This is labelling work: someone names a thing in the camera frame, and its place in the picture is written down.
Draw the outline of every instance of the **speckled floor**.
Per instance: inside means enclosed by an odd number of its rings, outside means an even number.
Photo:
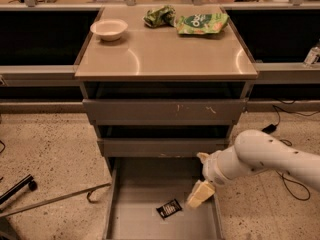
[[[278,120],[276,113],[244,113],[233,138],[245,129],[262,129]],[[295,148],[320,154],[320,115],[281,113],[273,136]],[[110,174],[85,114],[2,114],[0,193],[31,174],[38,190],[27,187],[0,205],[4,212],[35,202],[103,184]],[[300,187],[289,185],[299,197]],[[294,199],[274,171],[239,178],[218,190],[222,228],[227,240],[319,239],[320,194],[308,201]],[[8,217],[22,240],[101,239],[108,189],[94,192],[94,204],[82,194]]]

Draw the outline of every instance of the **snack bag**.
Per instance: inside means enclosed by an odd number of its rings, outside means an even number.
[[[144,22],[150,28],[160,27],[162,25],[171,25],[174,27],[176,11],[171,5],[165,5],[159,9],[151,9],[143,17]]]
[[[176,28],[178,34],[218,34],[227,26],[228,19],[229,16],[225,13],[181,16],[176,23]]]

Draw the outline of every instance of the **white bowl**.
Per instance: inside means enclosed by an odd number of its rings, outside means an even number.
[[[105,19],[93,23],[90,30],[104,41],[114,41],[119,39],[127,28],[128,24],[123,20]]]

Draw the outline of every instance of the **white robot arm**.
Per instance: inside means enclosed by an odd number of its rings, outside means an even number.
[[[261,131],[244,131],[237,136],[233,146],[210,155],[199,153],[198,157],[203,163],[202,173],[206,181],[198,182],[193,189],[188,198],[191,207],[198,206],[212,195],[215,187],[268,169],[286,172],[320,192],[320,156],[288,147]]]

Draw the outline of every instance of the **white bottle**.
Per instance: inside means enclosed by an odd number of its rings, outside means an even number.
[[[320,39],[315,46],[311,47],[303,63],[306,66],[311,66],[312,64],[317,63],[317,61],[319,60],[319,57],[320,57]]]

